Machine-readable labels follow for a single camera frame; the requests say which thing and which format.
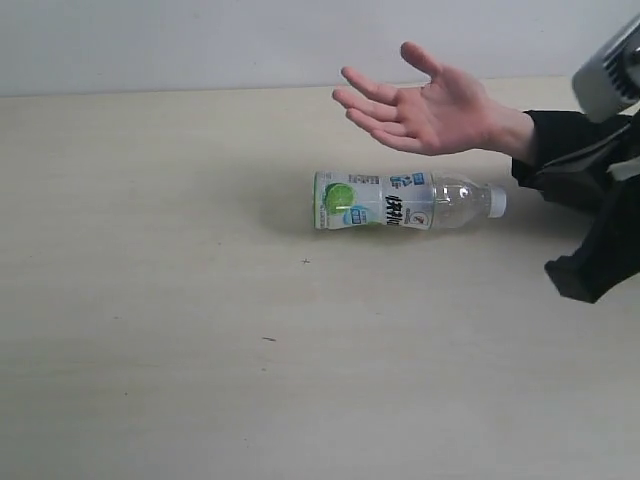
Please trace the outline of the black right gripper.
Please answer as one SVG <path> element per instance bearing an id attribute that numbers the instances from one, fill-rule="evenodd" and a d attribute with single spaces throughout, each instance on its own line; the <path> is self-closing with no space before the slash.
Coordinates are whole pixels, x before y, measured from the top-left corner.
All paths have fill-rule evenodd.
<path id="1" fill-rule="evenodd" d="M 607 175 L 612 185 L 580 246 L 544 266 L 562 297 L 590 304 L 639 273 L 639 132 Z"/>

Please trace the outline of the black sleeved forearm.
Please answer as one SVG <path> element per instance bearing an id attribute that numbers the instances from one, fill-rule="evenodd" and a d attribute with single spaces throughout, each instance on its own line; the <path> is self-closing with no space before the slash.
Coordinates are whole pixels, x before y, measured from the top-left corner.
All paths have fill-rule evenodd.
<path id="1" fill-rule="evenodd" d="M 516 157 L 511 174 L 518 185 L 544 200 L 585 213 L 601 207 L 612 185 L 607 168 L 626 159 L 639 132 L 637 114 L 616 115 L 602 123 L 572 111 L 529 110 L 534 153 Z"/>

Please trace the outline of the person's open hand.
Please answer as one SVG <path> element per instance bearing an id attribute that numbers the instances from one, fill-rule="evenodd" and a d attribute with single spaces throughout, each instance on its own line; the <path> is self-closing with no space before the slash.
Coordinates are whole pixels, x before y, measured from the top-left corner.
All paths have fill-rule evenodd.
<path id="1" fill-rule="evenodd" d="M 351 86 L 332 99 L 348 120 L 391 149 L 441 156 L 484 150 L 531 163 L 536 153 L 532 118 L 492 99 L 479 80 L 405 42 L 402 59 L 428 77 L 422 86 L 378 83 L 351 67 L 341 75 Z"/>

